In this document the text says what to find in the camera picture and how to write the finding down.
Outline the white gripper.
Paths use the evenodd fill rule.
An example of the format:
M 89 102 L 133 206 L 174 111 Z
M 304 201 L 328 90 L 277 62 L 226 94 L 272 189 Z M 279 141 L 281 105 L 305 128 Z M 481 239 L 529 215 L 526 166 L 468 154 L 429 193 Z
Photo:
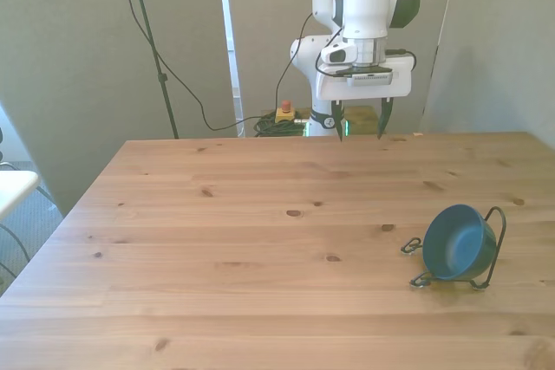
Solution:
M 317 72 L 315 97 L 331 102 L 331 115 L 339 140 L 343 140 L 343 102 L 382 98 L 382 108 L 377 125 L 377 138 L 385 133 L 393 110 L 394 99 L 405 97 L 412 89 L 412 56 L 387 56 L 382 64 L 390 72 L 331 77 Z

